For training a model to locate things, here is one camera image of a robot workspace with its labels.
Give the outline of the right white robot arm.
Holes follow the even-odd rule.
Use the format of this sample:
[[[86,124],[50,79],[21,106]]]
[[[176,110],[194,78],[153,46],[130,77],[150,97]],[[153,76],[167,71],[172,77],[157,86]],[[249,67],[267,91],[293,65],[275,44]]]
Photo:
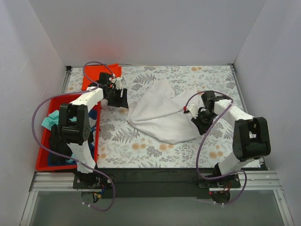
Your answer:
[[[230,175],[237,174],[244,166],[254,160],[268,156],[271,152],[267,120],[254,117],[236,107],[234,100],[218,91],[200,92],[204,107],[188,107],[191,121],[202,135],[201,145],[213,126],[223,118],[233,128],[232,152],[214,168],[210,180],[218,187],[226,186]]]

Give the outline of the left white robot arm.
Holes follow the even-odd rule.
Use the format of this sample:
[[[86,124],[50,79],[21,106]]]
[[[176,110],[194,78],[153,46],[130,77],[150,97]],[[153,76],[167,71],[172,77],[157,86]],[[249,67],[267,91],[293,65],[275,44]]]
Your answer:
[[[58,134],[78,160],[77,171],[86,174],[84,183],[89,188],[96,188],[100,177],[93,172],[96,162],[88,145],[91,133],[88,113],[103,99],[108,106],[128,108],[127,89],[121,87],[121,77],[100,73],[99,80],[72,102],[61,104],[59,109]]]

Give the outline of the white t shirt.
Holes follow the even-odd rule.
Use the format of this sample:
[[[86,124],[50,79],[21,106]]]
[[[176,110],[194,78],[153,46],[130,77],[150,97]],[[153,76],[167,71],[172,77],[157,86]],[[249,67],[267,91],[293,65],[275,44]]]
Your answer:
[[[192,87],[175,95],[166,79],[156,80],[138,101],[129,104],[127,121],[135,129],[169,144],[198,138],[192,116],[183,112],[187,100],[196,92],[197,88]]]

